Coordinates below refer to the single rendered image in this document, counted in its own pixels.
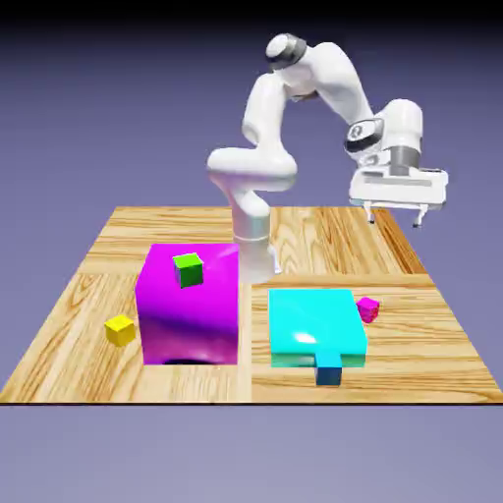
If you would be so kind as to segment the large magenta box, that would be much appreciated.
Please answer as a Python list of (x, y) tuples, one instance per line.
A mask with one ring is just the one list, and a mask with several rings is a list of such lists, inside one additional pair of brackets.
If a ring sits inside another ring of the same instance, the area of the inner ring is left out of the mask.
[[(174, 258), (192, 252), (202, 261), (202, 282), (183, 288)], [(145, 364), (238, 363), (238, 245), (154, 244), (135, 292)]]

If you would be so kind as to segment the small cyan cube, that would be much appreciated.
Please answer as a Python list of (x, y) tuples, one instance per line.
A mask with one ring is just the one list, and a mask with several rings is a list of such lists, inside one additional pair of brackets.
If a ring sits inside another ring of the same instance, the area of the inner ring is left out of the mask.
[(317, 386), (339, 386), (342, 377), (341, 355), (334, 351), (320, 351), (314, 355)]

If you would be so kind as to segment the large cyan box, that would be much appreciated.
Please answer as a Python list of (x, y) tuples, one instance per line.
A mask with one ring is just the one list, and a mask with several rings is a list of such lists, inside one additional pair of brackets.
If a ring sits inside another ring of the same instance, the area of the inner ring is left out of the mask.
[(268, 326), (273, 367), (313, 367), (318, 352), (338, 354), (343, 367), (365, 364), (367, 338), (347, 289), (271, 289)]

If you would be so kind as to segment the small yellow cube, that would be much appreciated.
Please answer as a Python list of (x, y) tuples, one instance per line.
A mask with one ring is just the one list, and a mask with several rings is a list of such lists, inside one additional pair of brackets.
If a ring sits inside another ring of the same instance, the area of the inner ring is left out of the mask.
[(136, 337), (134, 322), (123, 314), (108, 319), (104, 327), (107, 340), (116, 347), (127, 346)]

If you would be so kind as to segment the small green cube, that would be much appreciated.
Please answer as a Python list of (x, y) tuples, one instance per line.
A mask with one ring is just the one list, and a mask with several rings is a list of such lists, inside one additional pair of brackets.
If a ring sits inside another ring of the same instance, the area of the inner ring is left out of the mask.
[(174, 256), (173, 264), (176, 279), (181, 289), (203, 283), (203, 261), (196, 252)]

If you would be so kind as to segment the small magenta cube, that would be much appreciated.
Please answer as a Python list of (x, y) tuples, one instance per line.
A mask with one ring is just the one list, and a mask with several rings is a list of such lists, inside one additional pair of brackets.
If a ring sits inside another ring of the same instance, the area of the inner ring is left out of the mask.
[(360, 317), (365, 323), (372, 323), (379, 314), (380, 302), (369, 297), (357, 301)]

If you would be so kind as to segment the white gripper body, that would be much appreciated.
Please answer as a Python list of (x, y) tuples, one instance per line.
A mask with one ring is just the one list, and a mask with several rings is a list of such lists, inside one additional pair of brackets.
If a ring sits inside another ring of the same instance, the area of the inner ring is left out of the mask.
[(439, 169), (409, 168), (408, 175), (394, 175), (390, 166), (359, 168), (353, 175), (350, 201), (372, 206), (438, 208), (446, 201), (448, 173)]

